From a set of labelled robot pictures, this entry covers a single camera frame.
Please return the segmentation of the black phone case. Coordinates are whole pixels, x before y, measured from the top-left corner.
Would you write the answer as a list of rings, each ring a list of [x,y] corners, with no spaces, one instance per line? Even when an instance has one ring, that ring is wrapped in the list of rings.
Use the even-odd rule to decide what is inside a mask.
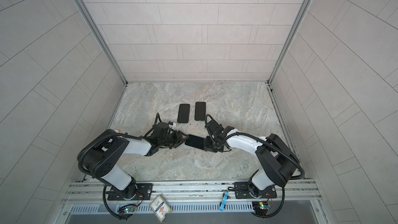
[[[196,102],[195,103],[195,121],[204,121],[206,119],[206,103],[205,102]]]
[[[180,104],[178,110],[178,123],[188,123],[190,115],[190,104]]]

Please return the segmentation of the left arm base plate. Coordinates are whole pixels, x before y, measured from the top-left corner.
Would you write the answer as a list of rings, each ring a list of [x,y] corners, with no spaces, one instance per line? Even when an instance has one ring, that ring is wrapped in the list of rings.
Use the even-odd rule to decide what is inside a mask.
[[[149,200],[151,197],[153,184],[151,183],[137,183],[128,185],[125,190],[119,190],[115,186],[111,186],[110,190],[106,191],[107,200],[110,201],[138,201]]]

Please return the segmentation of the light blue phone case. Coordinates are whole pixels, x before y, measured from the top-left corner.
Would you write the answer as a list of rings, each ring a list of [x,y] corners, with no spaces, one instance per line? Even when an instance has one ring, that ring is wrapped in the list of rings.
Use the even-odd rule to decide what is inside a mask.
[[[188,138],[185,141],[185,145],[200,149],[200,150],[205,150],[205,138],[195,136],[195,135],[188,135]]]

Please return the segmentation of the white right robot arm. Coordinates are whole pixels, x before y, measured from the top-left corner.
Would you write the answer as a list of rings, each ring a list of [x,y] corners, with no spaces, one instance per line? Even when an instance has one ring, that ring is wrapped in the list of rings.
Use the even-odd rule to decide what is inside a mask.
[[[257,191],[274,185],[285,187],[289,180],[305,175],[296,155],[276,134],[257,137],[234,127],[224,128],[212,118],[205,121],[205,128],[215,148],[237,148],[258,158],[262,169],[249,180],[250,187]]]

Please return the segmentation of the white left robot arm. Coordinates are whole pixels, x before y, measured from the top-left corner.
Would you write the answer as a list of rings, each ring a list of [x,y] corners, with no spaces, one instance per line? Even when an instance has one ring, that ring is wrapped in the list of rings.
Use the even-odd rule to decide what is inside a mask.
[[[123,155],[150,157],[160,149],[177,148],[187,139],[187,134],[174,130],[173,126],[166,122],[154,124],[143,136],[107,129],[78,154],[78,168],[105,185],[123,191],[129,188],[134,180],[118,166],[118,161]]]

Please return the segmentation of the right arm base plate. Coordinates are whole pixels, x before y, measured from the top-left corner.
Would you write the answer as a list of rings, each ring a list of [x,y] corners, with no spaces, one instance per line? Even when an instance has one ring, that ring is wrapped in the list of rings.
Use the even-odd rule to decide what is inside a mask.
[[[230,191],[235,192],[236,199],[276,199],[277,193],[274,186],[260,190],[253,183],[249,182],[235,182]]]

